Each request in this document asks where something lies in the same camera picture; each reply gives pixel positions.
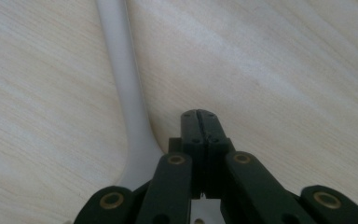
tabletop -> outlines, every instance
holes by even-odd
[[[293,193],[358,203],[358,1],[127,4],[164,151],[207,109]],[[95,2],[0,1],[0,223],[70,223],[127,144]]]

